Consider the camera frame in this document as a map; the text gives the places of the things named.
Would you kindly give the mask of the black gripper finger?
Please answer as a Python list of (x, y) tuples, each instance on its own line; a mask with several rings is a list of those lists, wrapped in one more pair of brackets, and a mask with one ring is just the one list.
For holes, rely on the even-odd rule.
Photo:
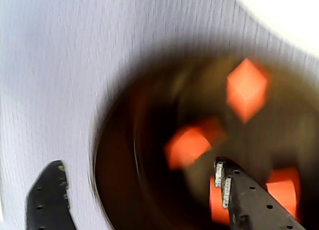
[(47, 164), (26, 196), (27, 230), (75, 230), (62, 161)]
[(214, 162), (214, 222), (232, 230), (302, 230), (295, 168), (274, 170), (260, 185), (236, 163)]

